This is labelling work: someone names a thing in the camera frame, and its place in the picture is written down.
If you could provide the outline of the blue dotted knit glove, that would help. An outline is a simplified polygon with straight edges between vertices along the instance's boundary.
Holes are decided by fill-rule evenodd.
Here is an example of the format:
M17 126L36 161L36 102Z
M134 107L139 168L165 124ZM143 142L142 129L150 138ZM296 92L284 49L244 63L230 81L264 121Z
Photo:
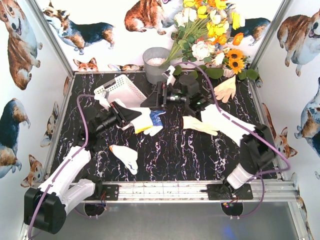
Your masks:
M150 118L152 120L152 127L146 129L143 131L145 135L150 135L153 137L156 135L158 132L160 132L163 129L163 124L160 118L160 115L165 114L165 110L155 110L150 113Z

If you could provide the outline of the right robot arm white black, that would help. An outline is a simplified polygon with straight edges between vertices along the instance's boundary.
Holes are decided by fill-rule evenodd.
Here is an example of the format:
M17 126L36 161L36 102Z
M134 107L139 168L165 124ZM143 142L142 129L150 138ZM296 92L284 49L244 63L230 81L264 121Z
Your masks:
M169 103L183 104L188 116L183 116L182 127L213 135L221 132L240 148L240 159L235 169L224 180L230 190L241 188L255 179L276 156L272 134L265 125L246 123L224 110L218 110L213 100L200 91L199 82L192 75L179 78L180 89L173 87L175 78L157 82L141 107L160 109Z

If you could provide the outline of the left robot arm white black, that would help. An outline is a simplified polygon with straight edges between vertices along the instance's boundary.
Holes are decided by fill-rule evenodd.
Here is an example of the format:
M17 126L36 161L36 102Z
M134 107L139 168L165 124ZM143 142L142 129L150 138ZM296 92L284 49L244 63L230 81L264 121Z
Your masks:
M32 229L56 234L63 227L68 214L83 200L102 191L102 183L95 177L85 176L71 183L89 163L96 150L98 137L117 125L125 127L142 113L113 101L103 114L93 113L86 118L81 111L81 123L73 146L51 176L37 188L29 188L24 195L24 223L29 226L28 238L34 239Z

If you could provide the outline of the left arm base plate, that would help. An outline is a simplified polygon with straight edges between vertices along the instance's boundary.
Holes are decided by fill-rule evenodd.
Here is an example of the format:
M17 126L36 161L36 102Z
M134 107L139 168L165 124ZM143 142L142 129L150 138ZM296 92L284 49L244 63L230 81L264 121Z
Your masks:
M117 201L119 197L118 184L103 184L92 196L87 197L86 201Z

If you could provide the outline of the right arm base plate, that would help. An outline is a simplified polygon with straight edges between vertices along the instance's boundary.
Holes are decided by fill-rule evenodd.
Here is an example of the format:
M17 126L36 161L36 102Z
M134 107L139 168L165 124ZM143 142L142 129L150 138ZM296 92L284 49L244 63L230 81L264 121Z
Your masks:
M201 193L207 193L209 200L252 200L253 192L251 185L245 183L238 189L234 189L229 184L207 184L206 189L201 189Z

